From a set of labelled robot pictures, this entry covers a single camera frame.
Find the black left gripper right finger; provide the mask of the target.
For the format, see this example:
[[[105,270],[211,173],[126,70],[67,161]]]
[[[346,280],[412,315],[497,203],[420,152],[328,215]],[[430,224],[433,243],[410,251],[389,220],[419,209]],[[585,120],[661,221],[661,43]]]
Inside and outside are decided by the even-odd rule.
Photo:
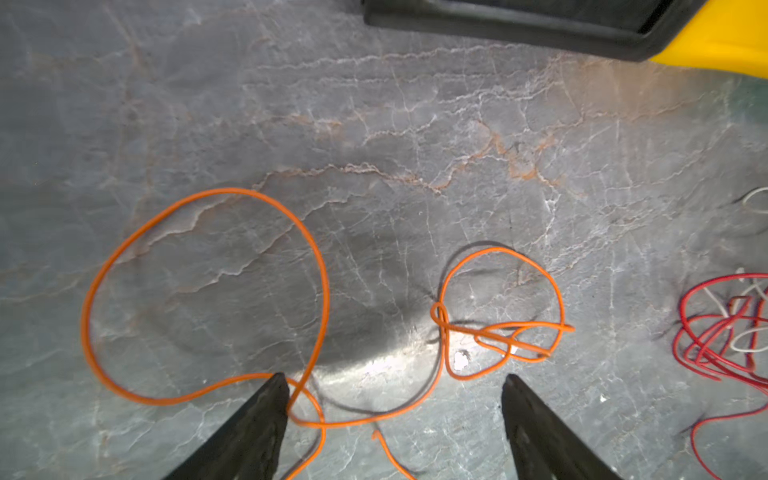
[[[520,376],[506,377],[501,408],[520,479],[620,479]]]

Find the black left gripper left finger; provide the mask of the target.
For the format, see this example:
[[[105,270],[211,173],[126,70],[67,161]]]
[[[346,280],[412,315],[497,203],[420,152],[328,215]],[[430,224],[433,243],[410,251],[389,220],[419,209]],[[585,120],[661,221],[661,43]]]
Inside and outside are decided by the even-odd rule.
[[[273,479],[288,422],[289,397],[285,375],[271,376],[166,479]]]

